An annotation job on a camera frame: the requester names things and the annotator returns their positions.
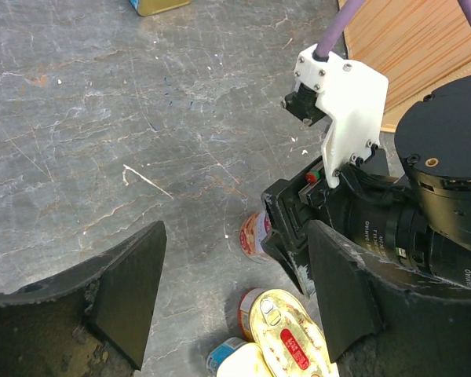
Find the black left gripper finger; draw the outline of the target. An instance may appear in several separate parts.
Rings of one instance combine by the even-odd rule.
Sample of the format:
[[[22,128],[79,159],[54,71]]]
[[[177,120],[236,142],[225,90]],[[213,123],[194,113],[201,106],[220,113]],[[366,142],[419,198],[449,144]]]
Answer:
[[[156,221],[69,269],[0,293],[0,376],[141,369],[166,251]]]

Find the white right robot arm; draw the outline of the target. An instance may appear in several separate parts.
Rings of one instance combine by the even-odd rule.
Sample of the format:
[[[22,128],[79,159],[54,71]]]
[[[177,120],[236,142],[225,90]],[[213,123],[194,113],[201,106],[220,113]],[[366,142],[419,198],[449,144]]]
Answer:
[[[471,376],[471,75],[415,103],[394,136],[403,176],[372,145],[323,158],[261,196],[263,241],[315,295],[343,376]]]

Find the blue rectangular luncheon meat tin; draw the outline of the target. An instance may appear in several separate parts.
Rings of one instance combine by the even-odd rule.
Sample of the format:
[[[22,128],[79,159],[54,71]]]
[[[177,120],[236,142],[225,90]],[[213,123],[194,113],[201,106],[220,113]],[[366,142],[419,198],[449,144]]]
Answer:
[[[130,0],[139,16],[151,16],[190,4],[191,0]]]

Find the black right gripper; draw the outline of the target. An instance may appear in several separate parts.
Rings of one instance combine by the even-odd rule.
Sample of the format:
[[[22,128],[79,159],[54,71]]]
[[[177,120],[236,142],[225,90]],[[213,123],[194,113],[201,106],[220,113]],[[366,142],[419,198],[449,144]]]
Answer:
[[[263,192],[261,246],[316,293],[339,374],[471,376],[471,180],[392,178],[379,162],[330,188],[323,173],[317,159]]]

